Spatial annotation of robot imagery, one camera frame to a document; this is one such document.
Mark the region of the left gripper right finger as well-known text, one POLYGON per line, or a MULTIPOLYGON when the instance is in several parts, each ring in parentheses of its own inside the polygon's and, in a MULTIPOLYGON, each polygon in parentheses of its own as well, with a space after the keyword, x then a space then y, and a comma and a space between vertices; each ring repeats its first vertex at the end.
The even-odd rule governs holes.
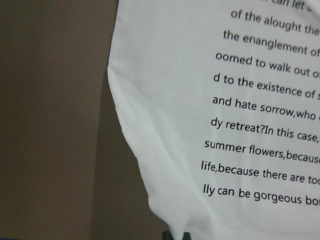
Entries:
POLYGON ((189 232, 184 232, 182 240, 191 240, 191 234, 189 232))

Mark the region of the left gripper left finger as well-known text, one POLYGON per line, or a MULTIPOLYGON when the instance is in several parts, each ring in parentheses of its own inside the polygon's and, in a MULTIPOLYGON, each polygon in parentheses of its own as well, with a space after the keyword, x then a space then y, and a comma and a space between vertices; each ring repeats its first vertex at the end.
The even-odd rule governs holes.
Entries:
POLYGON ((174 240, 170 231, 164 231, 162 233, 162 240, 174 240))

